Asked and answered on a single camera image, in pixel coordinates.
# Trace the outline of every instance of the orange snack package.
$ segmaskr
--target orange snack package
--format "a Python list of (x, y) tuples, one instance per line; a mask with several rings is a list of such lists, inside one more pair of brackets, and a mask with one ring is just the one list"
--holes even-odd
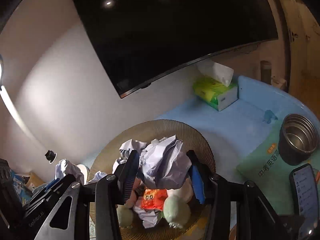
[(146, 189), (141, 202), (143, 209), (157, 209), (163, 211), (163, 204), (168, 197), (166, 189)]

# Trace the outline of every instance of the black tv screen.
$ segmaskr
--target black tv screen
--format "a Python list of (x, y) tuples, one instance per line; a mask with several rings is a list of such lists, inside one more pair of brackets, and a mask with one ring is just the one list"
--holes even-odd
[(267, 0), (73, 0), (120, 97), (217, 51), (277, 39)]

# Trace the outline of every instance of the wall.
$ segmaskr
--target wall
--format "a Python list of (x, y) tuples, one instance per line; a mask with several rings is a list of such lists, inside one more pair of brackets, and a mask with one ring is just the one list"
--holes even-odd
[[(278, 61), (281, 52), (272, 50), (277, 42), (261, 44), (252, 56), (232, 54), (228, 64), (236, 73), (256, 77), (251, 69), (260, 60)], [(200, 74), (191, 65), (120, 99), (72, 0), (23, 0), (0, 34), (0, 53), (3, 83), (22, 119), (59, 159), (73, 163), (99, 152), (121, 131), (192, 97), (191, 84)], [(58, 160), (49, 165), (2, 103), (0, 130), (1, 158), (18, 172), (33, 170), (52, 179)]]

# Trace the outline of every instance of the green tissue package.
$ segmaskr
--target green tissue package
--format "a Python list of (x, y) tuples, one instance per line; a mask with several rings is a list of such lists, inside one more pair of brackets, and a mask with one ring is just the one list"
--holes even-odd
[[(308, 160), (297, 166), (284, 162), (278, 150), (282, 122), (283, 118), (279, 118), (274, 123), (269, 136), (242, 160), (237, 170), (258, 185), (278, 215), (292, 215), (294, 211), (289, 174), (293, 169), (310, 163), (314, 174), (319, 175), (320, 150), (315, 150)], [(320, 195), (320, 183), (317, 183), (317, 188)]]
[(228, 87), (215, 79), (204, 76), (193, 84), (194, 93), (209, 106), (221, 111), (238, 99), (238, 86), (231, 83)]

